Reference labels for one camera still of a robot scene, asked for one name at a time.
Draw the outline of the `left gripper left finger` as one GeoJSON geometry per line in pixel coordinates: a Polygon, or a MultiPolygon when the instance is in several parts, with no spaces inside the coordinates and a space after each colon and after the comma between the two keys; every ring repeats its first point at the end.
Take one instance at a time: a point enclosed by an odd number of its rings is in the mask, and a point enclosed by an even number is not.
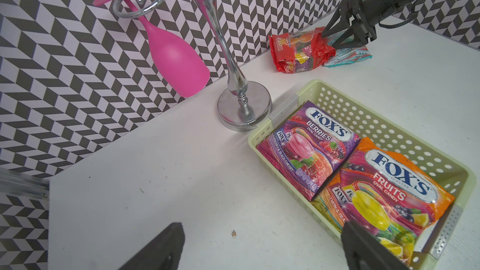
{"type": "Polygon", "coordinates": [[[172,222],[136,253],[120,270],[177,270],[185,245],[181,222],[172,222]]]}

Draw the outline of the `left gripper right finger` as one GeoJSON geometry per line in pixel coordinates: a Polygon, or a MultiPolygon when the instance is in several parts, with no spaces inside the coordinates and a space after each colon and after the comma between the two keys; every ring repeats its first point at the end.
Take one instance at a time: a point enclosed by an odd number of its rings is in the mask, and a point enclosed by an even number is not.
{"type": "Polygon", "coordinates": [[[350,270],[409,270],[357,222],[346,222],[342,247],[350,270]]]}

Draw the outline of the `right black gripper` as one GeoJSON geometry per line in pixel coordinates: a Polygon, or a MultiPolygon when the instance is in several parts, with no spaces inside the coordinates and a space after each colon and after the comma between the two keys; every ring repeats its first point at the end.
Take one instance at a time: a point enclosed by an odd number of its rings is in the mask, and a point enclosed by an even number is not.
{"type": "Polygon", "coordinates": [[[412,2],[413,0],[342,0],[324,28],[322,37],[327,38],[343,31],[331,44],[333,48],[361,48],[376,40],[376,26],[392,30],[410,23],[413,20],[411,15],[396,24],[383,24],[381,21],[412,2]]]}

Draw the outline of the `green Fox's candy bag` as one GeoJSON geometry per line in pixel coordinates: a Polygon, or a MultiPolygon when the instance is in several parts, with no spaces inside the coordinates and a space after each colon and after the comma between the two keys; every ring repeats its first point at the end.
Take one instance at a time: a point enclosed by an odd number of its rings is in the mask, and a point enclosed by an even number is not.
{"type": "MultiPolygon", "coordinates": [[[[338,32],[330,37],[327,37],[327,44],[332,46],[335,41],[343,34],[344,32],[338,32]]],[[[348,37],[344,42],[350,42],[354,40],[354,36],[348,37]]],[[[324,67],[333,68],[336,66],[350,65],[360,61],[365,61],[371,59],[373,56],[366,46],[356,47],[356,48],[344,48],[336,49],[336,55],[330,57],[327,62],[323,64],[324,67]]]]}

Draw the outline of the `red candy bag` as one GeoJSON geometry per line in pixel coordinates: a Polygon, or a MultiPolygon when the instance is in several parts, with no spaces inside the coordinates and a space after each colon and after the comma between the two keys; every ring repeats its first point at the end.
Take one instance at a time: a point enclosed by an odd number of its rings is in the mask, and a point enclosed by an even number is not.
{"type": "Polygon", "coordinates": [[[275,68],[280,73],[311,71],[336,56],[336,50],[322,37],[324,27],[314,30],[269,36],[275,68]]]}

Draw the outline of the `orange yellow Fox's candy bag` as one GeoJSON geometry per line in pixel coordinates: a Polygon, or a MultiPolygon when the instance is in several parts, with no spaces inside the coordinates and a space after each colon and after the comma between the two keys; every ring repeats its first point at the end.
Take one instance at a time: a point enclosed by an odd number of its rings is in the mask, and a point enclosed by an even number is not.
{"type": "Polygon", "coordinates": [[[415,163],[365,137],[311,204],[338,231],[354,221],[409,265],[418,237],[454,200],[415,163]]]}

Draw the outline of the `purple candy bag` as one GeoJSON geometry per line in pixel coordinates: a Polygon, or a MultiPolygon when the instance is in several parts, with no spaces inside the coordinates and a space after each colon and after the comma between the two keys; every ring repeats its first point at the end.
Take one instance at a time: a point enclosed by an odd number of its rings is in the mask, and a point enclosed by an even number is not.
{"type": "Polygon", "coordinates": [[[306,101],[256,149],[312,201],[360,140],[340,121],[306,101]]]}

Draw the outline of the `light green plastic basket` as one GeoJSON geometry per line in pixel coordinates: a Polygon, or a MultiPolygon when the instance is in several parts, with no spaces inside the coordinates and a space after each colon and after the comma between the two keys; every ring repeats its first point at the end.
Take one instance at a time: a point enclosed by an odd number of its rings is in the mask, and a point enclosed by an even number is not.
{"type": "Polygon", "coordinates": [[[474,172],[445,152],[424,142],[403,127],[355,101],[326,82],[318,79],[308,82],[283,102],[249,135],[248,144],[266,169],[337,243],[341,242],[340,232],[319,211],[315,210],[312,204],[256,148],[306,101],[322,107],[330,115],[340,120],[343,125],[348,126],[362,137],[370,138],[376,143],[376,146],[403,154],[455,197],[446,214],[440,218],[427,238],[425,246],[421,251],[413,253],[411,263],[413,269],[435,269],[476,186],[474,172]]]}

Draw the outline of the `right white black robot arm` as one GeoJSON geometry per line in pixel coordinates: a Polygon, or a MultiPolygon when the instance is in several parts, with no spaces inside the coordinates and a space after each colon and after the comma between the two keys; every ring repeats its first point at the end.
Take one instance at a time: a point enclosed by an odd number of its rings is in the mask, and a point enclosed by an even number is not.
{"type": "Polygon", "coordinates": [[[342,0],[322,32],[326,39],[340,33],[336,50],[359,48],[377,39],[376,27],[392,30],[418,17],[421,0],[342,0]]]}

